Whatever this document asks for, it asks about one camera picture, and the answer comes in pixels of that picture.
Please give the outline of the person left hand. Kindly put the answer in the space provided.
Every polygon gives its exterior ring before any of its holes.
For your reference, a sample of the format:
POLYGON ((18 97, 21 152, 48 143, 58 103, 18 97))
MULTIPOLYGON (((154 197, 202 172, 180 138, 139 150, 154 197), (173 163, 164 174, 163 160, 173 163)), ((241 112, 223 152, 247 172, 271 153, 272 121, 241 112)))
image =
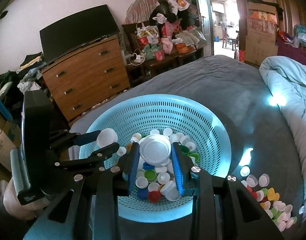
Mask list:
POLYGON ((9 181, 3 195, 3 205, 5 210, 9 215, 19 220, 34 219, 38 215, 38 212, 49 204, 50 201, 44 197, 35 202, 21 205, 16 195, 13 178, 9 181))

